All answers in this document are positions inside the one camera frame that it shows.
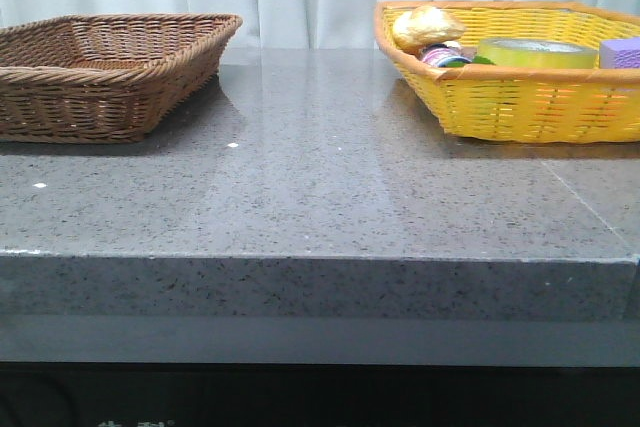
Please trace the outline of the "yellow clear tape roll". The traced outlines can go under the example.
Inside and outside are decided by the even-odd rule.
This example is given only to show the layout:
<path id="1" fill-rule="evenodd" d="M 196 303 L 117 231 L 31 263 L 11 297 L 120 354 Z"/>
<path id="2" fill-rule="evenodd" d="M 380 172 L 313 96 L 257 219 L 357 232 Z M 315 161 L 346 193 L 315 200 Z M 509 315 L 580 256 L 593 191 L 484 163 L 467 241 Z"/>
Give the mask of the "yellow clear tape roll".
<path id="1" fill-rule="evenodd" d="M 477 55 L 496 66 L 549 69 L 591 69 L 598 51 L 572 43 L 524 38 L 485 38 Z"/>

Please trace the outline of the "beige bread roll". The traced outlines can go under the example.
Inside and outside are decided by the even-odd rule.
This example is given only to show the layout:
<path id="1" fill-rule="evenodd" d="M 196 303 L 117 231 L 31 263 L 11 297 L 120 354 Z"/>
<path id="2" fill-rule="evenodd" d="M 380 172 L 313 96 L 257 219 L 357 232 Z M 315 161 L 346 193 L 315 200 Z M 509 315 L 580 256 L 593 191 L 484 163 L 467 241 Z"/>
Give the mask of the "beige bread roll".
<path id="1" fill-rule="evenodd" d="M 466 26 L 452 14 L 433 6 L 422 6 L 401 14 L 392 26 L 398 47 L 416 53 L 429 45 L 461 38 Z"/>

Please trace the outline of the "yellow woven basket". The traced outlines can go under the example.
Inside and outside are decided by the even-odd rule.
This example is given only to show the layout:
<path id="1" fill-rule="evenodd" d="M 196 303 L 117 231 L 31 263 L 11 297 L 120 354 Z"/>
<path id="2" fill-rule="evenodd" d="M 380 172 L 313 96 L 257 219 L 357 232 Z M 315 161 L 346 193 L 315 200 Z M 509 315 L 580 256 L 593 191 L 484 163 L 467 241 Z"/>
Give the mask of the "yellow woven basket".
<path id="1" fill-rule="evenodd" d="M 634 142 L 639 138 L 636 69 L 536 69 L 471 64 L 435 68 L 401 51 L 395 20 L 420 2 L 381 1 L 374 11 L 379 48 L 403 75 L 445 132 L 524 143 Z M 636 16 L 556 1 L 437 1 L 461 20 L 461 38 L 515 37 L 596 49 L 603 40 L 639 34 Z"/>

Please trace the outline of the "green leaf item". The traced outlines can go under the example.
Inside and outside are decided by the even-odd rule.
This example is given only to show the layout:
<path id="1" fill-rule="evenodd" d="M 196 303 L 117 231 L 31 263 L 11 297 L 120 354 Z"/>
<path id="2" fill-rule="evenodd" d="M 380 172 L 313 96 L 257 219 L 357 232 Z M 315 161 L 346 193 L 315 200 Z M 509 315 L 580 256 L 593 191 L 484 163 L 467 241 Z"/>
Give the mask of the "green leaf item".
<path id="1" fill-rule="evenodd" d="M 479 56 L 479 55 L 476 55 L 476 56 L 473 57 L 472 63 L 473 64 L 481 64 L 481 65 L 494 65 L 493 61 L 491 61 L 490 59 L 488 59 L 486 57 Z"/>

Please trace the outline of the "brown wicker basket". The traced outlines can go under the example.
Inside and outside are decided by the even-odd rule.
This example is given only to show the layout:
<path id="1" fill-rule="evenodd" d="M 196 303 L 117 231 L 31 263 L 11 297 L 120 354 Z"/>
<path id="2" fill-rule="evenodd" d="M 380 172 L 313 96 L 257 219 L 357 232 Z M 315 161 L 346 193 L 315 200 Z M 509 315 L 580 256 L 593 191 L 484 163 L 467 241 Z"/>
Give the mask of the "brown wicker basket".
<path id="1" fill-rule="evenodd" d="M 4 141 L 137 142 L 217 74 L 227 13 L 68 15 L 1 31 Z"/>

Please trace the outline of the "purple foam block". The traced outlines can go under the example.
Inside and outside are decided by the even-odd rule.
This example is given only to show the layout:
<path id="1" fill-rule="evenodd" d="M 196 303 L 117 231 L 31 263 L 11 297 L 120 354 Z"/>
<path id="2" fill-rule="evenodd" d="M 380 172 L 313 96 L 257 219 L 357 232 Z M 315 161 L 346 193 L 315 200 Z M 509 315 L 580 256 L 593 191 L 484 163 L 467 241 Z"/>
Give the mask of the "purple foam block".
<path id="1" fill-rule="evenodd" d="M 634 69 L 640 67 L 640 38 L 608 39 L 599 45 L 601 69 Z"/>

